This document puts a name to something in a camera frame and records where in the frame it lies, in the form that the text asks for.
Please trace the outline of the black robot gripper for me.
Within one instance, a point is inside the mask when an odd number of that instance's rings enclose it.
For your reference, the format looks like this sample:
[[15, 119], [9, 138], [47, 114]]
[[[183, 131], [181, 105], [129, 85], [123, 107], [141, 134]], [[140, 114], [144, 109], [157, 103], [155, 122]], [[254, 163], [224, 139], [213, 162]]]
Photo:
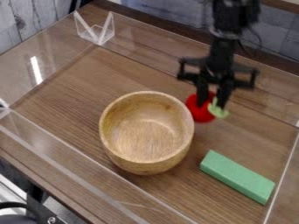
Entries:
[[235, 39], [213, 38], [205, 57], [179, 58], [176, 77], [179, 80], [196, 83], [199, 107], [209, 97], [208, 83], [219, 85], [217, 106], [221, 109], [225, 108], [234, 88], [255, 88], [260, 71], [234, 60], [238, 42]]

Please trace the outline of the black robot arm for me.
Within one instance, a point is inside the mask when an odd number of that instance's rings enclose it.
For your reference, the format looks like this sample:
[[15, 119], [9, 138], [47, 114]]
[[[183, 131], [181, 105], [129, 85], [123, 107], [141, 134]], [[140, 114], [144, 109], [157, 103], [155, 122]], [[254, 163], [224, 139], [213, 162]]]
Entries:
[[212, 42], [209, 54], [201, 58], [179, 58], [177, 79], [196, 87], [196, 106], [208, 100], [209, 84], [219, 86], [208, 103], [208, 111], [225, 113], [225, 104], [236, 88], [254, 88], [259, 70], [235, 62], [235, 50], [243, 31], [258, 21], [259, 0], [212, 0]]

